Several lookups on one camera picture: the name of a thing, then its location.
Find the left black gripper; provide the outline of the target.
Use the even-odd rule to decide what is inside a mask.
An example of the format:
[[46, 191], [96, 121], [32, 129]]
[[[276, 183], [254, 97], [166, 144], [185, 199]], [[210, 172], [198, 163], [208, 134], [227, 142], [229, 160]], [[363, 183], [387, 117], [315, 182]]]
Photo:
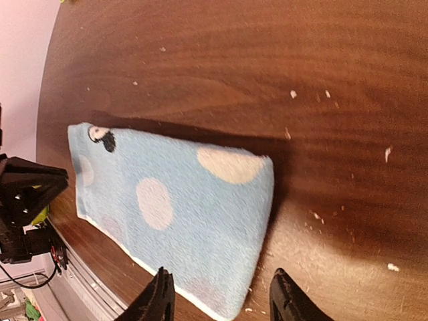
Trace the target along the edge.
[[28, 263], [64, 246], [53, 227], [24, 227], [68, 187], [68, 173], [19, 157], [1, 155], [1, 262]]

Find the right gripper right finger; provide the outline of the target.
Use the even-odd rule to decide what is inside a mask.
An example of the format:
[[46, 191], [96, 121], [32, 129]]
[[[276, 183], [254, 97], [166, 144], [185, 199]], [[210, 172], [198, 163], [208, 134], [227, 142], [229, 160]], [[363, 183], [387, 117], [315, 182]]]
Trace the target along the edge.
[[275, 271], [270, 283], [270, 320], [333, 321], [282, 268]]

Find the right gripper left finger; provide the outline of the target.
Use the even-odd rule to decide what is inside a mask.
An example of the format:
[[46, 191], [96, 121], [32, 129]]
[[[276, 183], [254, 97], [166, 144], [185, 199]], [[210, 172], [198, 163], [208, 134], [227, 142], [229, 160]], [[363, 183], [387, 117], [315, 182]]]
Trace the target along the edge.
[[174, 315], [173, 275], [160, 267], [141, 294], [114, 321], [173, 321]]

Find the blue polka dot towel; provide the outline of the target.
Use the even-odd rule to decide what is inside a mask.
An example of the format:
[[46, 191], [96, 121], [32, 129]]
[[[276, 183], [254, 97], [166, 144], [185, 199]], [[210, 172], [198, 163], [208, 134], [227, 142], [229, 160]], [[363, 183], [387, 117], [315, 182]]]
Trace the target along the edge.
[[214, 320], [240, 313], [263, 247], [274, 165], [249, 151], [71, 125], [76, 211]]

